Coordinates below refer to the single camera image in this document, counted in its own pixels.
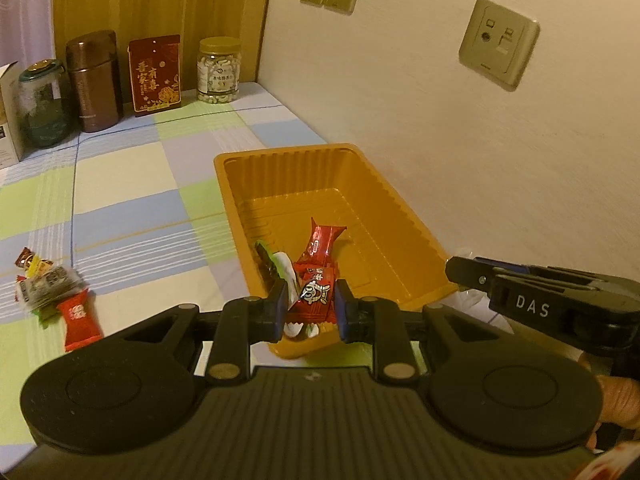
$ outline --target jar with yellow lid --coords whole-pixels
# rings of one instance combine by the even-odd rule
[[[239,80],[240,40],[227,36],[200,40],[198,99],[229,103],[238,96]]]

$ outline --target human hand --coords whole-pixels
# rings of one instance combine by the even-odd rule
[[[591,370],[587,356],[582,354],[578,362]],[[602,412],[587,447],[595,449],[596,430],[603,422],[612,422],[628,430],[640,430],[640,383],[624,377],[596,375],[602,389]]]

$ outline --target metal screw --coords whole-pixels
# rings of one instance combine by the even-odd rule
[[[233,363],[218,363],[209,368],[209,375],[215,379],[235,379],[240,375],[240,367]]]
[[[391,379],[409,379],[415,374],[415,368],[407,363],[391,363],[382,371]]]

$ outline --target white box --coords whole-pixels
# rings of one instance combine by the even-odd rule
[[[0,170],[20,161],[24,153],[15,109],[15,85],[22,68],[18,62],[0,67]]]

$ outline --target glass jar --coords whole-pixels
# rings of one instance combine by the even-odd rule
[[[238,96],[240,40],[219,36],[200,40],[198,99],[229,103]]]
[[[65,139],[74,125],[74,107],[65,68],[59,59],[32,64],[18,78],[18,124],[28,142],[48,148]]]

